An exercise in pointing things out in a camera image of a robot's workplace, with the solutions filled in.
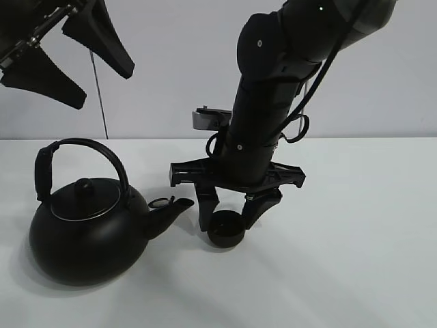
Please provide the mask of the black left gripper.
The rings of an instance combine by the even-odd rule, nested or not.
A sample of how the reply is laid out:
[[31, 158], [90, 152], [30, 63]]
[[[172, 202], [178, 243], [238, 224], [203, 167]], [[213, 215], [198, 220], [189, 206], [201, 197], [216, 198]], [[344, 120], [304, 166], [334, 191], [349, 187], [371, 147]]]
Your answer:
[[135, 63], [122, 44], [104, 1], [2, 1], [1, 84], [82, 109], [86, 93], [41, 48], [47, 33], [68, 17], [64, 35], [97, 54], [118, 75]]

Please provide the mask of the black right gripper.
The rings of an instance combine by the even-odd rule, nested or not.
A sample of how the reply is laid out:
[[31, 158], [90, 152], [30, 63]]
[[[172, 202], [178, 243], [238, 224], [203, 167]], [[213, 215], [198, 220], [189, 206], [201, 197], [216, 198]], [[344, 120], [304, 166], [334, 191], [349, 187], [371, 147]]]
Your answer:
[[300, 167], [270, 162], [267, 172], [254, 184], [238, 182], [226, 178], [215, 167], [211, 158], [197, 159], [184, 163], [171, 163], [169, 183], [171, 187], [180, 184], [194, 184], [199, 203], [199, 226], [207, 232], [212, 214], [219, 204], [216, 188], [227, 189], [245, 195], [242, 219], [247, 230], [270, 208], [282, 200], [281, 185], [294, 185], [301, 188], [305, 182], [305, 173]]

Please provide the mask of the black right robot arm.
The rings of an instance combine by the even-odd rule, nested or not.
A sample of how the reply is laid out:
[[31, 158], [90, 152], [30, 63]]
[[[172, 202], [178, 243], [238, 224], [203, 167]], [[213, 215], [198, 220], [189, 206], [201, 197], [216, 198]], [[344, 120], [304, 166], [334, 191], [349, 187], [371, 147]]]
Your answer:
[[305, 118], [293, 100], [308, 80], [320, 84], [339, 51], [383, 28], [394, 8], [394, 1], [287, 1], [248, 19], [232, 110], [196, 109], [193, 128], [212, 133], [207, 157], [171, 165], [172, 185], [195, 186], [202, 231], [248, 230], [281, 201], [281, 185], [303, 185], [301, 168], [272, 161], [285, 127]]

